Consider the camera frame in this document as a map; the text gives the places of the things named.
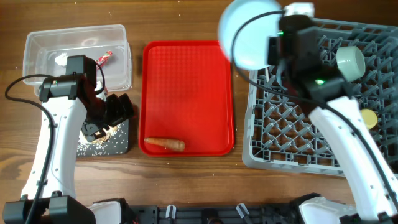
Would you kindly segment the light blue plate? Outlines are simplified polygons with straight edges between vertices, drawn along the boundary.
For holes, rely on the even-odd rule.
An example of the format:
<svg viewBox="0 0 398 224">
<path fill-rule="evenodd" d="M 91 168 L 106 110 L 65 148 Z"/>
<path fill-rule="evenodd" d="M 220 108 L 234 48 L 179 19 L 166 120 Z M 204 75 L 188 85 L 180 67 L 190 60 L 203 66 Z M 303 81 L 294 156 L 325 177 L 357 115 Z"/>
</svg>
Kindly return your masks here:
<svg viewBox="0 0 398 224">
<path fill-rule="evenodd" d="M 259 70 L 268 67 L 269 38 L 279 31 L 279 14 L 262 17 L 246 25 L 237 36 L 234 47 L 233 37 L 241 25 L 251 18 L 282 7 L 275 0 L 235 0 L 221 15 L 218 24 L 218 40 L 227 59 L 234 52 L 239 68 Z"/>
</svg>

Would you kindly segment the red snack wrapper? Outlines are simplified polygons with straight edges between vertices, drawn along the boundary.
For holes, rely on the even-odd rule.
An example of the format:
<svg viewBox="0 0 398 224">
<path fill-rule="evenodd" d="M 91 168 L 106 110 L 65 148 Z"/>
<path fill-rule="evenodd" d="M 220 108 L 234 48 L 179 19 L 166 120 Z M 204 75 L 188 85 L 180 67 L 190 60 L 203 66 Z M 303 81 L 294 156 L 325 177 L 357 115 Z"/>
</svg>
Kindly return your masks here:
<svg viewBox="0 0 398 224">
<path fill-rule="evenodd" d="M 96 60 L 96 64 L 98 64 L 100 67 L 104 67 L 112 55 L 113 55 L 112 51 L 110 50 L 107 51 L 98 60 Z"/>
</svg>

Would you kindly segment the white tissue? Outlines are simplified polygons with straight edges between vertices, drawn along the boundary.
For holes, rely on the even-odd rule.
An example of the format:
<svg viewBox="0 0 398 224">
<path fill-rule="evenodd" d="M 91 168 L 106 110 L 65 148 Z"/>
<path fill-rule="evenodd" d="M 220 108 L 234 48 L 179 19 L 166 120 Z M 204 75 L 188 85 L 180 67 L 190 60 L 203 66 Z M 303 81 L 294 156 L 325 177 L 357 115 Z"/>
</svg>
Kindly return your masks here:
<svg viewBox="0 0 398 224">
<path fill-rule="evenodd" d="M 67 65 L 68 55 L 66 52 L 61 53 L 59 56 L 55 57 L 55 63 L 59 66 L 65 67 Z"/>
</svg>

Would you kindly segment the mint green bowl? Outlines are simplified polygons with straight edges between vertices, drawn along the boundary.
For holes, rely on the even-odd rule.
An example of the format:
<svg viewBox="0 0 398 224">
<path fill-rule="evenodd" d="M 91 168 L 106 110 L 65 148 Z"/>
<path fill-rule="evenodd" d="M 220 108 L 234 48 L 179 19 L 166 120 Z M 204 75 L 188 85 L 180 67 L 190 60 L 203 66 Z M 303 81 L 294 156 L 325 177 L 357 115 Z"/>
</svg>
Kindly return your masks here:
<svg viewBox="0 0 398 224">
<path fill-rule="evenodd" d="M 361 78 L 366 71 L 364 56 L 356 46 L 338 48 L 336 63 L 338 70 L 348 82 Z"/>
</svg>

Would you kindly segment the orange carrot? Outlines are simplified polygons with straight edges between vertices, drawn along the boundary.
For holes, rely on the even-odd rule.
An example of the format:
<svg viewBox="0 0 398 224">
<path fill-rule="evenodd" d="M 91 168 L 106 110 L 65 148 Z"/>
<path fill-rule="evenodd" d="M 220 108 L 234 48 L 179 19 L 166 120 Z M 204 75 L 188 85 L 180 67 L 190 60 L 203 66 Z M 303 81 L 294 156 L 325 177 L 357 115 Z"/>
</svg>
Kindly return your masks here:
<svg viewBox="0 0 398 224">
<path fill-rule="evenodd" d="M 178 139 L 145 138 L 144 141 L 149 144 L 164 147 L 171 151 L 182 152 L 185 150 L 185 143 Z"/>
</svg>

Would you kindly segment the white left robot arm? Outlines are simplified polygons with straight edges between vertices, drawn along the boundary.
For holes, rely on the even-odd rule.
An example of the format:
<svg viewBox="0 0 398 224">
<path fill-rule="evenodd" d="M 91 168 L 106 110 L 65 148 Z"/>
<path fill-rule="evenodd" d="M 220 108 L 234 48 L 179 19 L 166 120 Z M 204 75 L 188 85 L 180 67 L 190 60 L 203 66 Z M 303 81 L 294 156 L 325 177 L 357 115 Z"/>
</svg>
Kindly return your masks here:
<svg viewBox="0 0 398 224">
<path fill-rule="evenodd" d="M 42 124 L 34 163 L 18 201 L 4 206 L 5 223 L 133 223 L 123 198 L 86 207 L 75 196 L 76 150 L 84 123 L 117 126 L 133 117 L 126 94 L 98 98 L 96 78 L 44 75 L 39 102 Z"/>
</svg>

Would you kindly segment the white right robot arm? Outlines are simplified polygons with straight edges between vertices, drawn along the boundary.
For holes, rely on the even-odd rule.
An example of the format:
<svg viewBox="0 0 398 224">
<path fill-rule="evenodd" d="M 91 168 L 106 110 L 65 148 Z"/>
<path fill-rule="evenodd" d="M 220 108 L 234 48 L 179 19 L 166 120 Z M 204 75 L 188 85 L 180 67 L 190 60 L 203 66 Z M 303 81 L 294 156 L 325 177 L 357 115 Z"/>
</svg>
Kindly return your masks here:
<svg viewBox="0 0 398 224">
<path fill-rule="evenodd" d="M 321 63 L 314 37 L 271 37 L 268 63 L 287 77 L 287 88 L 330 145 L 354 196 L 355 206 L 315 197 L 298 209 L 304 223 L 397 223 L 397 178 L 370 135 L 350 81 L 364 75 L 357 47 L 340 47 L 337 66 Z"/>
</svg>

